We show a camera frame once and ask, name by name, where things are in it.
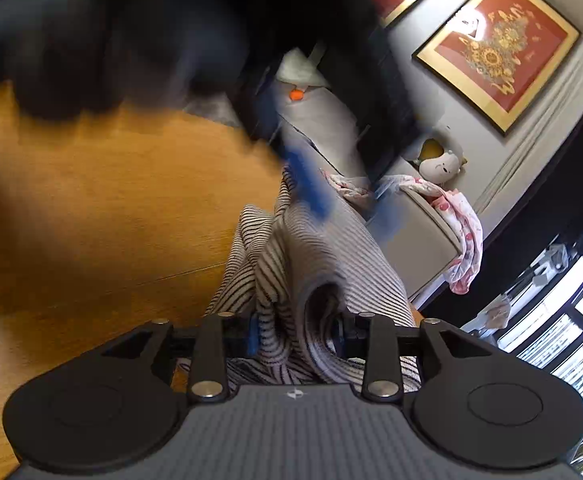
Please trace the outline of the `beige sofa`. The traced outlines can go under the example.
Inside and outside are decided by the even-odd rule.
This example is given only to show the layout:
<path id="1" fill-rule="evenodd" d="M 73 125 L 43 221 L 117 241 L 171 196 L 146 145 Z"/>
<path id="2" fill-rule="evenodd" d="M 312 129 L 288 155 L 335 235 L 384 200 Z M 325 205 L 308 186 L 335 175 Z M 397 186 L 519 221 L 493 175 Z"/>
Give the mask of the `beige sofa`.
<path id="1" fill-rule="evenodd" d="M 357 160 L 353 115 L 328 88 L 317 70 L 317 56 L 298 49 L 282 58 L 276 75 L 278 112 L 290 141 L 299 145 L 310 165 L 363 191 L 369 182 Z M 386 259 L 402 278 L 410 300 L 443 281 L 443 272 L 461 253 L 459 239 L 421 194 L 398 185 L 379 197 L 351 198 L 351 207 L 366 222 Z"/>

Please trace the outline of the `striped knit sweater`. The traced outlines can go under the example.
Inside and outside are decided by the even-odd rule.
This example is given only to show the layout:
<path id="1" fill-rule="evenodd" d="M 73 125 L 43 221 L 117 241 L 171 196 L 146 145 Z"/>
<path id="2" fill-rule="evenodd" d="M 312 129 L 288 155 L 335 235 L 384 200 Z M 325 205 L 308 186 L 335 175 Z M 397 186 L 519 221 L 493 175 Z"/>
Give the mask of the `striped knit sweater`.
<path id="1" fill-rule="evenodd" d="M 241 211 L 223 281 L 209 313 L 253 312 L 258 349 L 227 365 L 232 388 L 248 384 L 349 384 L 360 388 L 364 362 L 337 356 L 331 323 L 370 313 L 414 326 L 405 287 L 363 218 L 335 190 L 331 214 L 317 220 L 290 172 L 275 208 Z"/>

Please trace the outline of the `small red framed picture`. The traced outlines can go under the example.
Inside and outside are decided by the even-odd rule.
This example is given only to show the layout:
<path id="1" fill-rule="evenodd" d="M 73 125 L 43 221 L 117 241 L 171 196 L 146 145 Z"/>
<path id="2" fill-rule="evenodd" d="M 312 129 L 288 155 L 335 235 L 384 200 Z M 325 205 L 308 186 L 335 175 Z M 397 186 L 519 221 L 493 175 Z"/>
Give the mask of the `small red framed picture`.
<path id="1" fill-rule="evenodd" d="M 412 58 L 507 136 L 579 39 L 544 0 L 466 0 Z"/>

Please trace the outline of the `grey bear plush toy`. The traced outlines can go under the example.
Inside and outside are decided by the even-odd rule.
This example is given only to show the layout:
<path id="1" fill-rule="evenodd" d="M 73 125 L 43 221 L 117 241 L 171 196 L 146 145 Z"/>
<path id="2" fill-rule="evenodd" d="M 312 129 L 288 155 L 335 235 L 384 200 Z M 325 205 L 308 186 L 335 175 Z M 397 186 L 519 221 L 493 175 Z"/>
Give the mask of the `grey bear plush toy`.
<path id="1" fill-rule="evenodd" d="M 437 139 L 426 139 L 414 160 L 421 177 L 434 184 L 444 184 L 454 179 L 467 164 L 462 152 L 446 148 Z"/>

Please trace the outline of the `white duck plush toy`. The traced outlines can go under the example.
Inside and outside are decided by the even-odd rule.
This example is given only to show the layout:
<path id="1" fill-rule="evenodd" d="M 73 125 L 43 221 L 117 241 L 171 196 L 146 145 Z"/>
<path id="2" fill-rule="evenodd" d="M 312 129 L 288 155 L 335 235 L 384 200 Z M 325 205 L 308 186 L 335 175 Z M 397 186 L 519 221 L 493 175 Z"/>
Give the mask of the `white duck plush toy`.
<path id="1" fill-rule="evenodd" d="M 300 102 L 305 93 L 317 88 L 328 88 L 326 78 L 319 71 L 324 49 L 315 46 L 308 55 L 300 49 L 287 52 L 278 67 L 276 79 L 288 88 L 288 99 Z"/>

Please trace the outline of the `pink floral blanket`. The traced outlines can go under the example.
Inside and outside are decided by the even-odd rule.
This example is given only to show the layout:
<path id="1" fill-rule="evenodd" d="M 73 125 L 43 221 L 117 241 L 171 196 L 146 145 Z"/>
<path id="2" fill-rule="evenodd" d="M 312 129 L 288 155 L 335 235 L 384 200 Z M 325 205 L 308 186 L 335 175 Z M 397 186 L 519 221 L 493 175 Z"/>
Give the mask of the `pink floral blanket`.
<path id="1" fill-rule="evenodd" d="M 376 240 L 407 296 L 413 298 L 436 280 L 456 294 L 468 292 L 480 271 L 482 224 L 463 193 L 445 191 L 421 177 L 399 177 L 403 224 L 392 240 Z M 329 185 L 365 220 L 369 229 L 373 189 L 362 178 L 326 174 Z"/>

